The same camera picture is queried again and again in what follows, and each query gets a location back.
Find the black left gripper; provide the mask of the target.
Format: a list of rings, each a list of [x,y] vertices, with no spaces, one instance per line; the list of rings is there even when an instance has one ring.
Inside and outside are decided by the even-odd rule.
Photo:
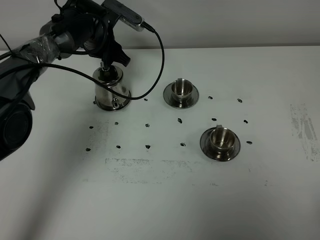
[[[68,0],[54,4],[59,13],[51,17],[51,36],[61,54],[102,54],[103,69],[115,63],[127,67],[131,58],[116,42],[113,28],[120,19],[120,2]]]

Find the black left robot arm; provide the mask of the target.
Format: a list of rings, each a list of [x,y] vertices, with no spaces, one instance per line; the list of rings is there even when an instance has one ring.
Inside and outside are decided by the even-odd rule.
[[[128,104],[131,93],[123,85],[123,71],[130,58],[116,42],[117,21],[140,27],[142,18],[116,0],[101,4],[92,0],[69,0],[39,32],[39,36],[2,55],[0,60],[0,157],[20,148],[28,139],[35,104],[31,85],[55,60],[88,55],[101,60],[94,72],[95,101],[102,109]]]

